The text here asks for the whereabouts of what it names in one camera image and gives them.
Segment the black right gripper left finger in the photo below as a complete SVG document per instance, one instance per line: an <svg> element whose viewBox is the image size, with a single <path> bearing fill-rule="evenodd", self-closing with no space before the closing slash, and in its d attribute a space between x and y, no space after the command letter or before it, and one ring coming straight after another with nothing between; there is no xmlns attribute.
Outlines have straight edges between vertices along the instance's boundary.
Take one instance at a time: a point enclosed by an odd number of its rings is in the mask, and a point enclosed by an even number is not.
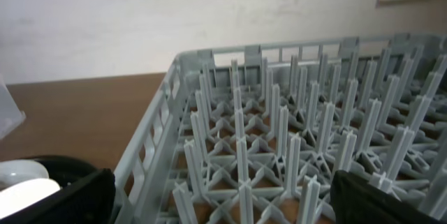
<svg viewBox="0 0 447 224"><path fill-rule="evenodd" d="M101 169L3 219L3 224L109 223L115 201L115 176Z"/></svg>

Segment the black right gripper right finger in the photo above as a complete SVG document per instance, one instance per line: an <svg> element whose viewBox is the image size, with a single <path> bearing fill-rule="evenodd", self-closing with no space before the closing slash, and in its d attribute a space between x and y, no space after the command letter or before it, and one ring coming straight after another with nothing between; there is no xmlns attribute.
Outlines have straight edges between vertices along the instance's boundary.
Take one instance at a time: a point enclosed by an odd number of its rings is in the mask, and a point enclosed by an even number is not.
<svg viewBox="0 0 447 224"><path fill-rule="evenodd" d="M442 224L358 175L336 171L330 187L336 224Z"/></svg>

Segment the grey-green round plate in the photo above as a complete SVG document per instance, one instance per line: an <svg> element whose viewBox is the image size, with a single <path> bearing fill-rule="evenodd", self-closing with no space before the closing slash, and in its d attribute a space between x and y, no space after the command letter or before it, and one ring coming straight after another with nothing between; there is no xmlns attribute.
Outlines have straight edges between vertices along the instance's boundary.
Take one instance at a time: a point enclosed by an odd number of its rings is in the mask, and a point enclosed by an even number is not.
<svg viewBox="0 0 447 224"><path fill-rule="evenodd" d="M1 161L1 219L58 192L61 186L34 160Z"/></svg>

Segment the grey dishwasher rack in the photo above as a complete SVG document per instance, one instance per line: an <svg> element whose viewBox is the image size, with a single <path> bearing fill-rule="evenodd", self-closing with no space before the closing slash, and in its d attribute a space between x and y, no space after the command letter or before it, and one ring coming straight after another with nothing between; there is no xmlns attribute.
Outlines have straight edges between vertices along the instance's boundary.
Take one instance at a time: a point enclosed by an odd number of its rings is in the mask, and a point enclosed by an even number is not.
<svg viewBox="0 0 447 224"><path fill-rule="evenodd" d="M446 221L446 37L178 54L116 169L111 223Z"/></svg>

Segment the round black tray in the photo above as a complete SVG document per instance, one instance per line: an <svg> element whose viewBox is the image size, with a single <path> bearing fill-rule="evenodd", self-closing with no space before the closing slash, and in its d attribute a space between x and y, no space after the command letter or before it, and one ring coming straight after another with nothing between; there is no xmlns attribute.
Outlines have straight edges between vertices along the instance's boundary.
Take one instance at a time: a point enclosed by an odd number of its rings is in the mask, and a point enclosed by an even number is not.
<svg viewBox="0 0 447 224"><path fill-rule="evenodd" d="M39 155L25 157L34 160L45 167L49 178L55 180L62 188L97 171L97 168L87 161L70 156Z"/></svg>

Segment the clear plastic bin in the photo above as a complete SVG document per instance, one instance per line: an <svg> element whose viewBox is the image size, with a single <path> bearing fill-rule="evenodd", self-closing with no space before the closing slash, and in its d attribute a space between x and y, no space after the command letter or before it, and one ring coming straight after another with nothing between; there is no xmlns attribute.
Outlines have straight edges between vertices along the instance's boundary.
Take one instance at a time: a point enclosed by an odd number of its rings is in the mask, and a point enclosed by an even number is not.
<svg viewBox="0 0 447 224"><path fill-rule="evenodd" d="M26 114L20 110L11 96L1 76L1 139L15 130L26 119Z"/></svg>

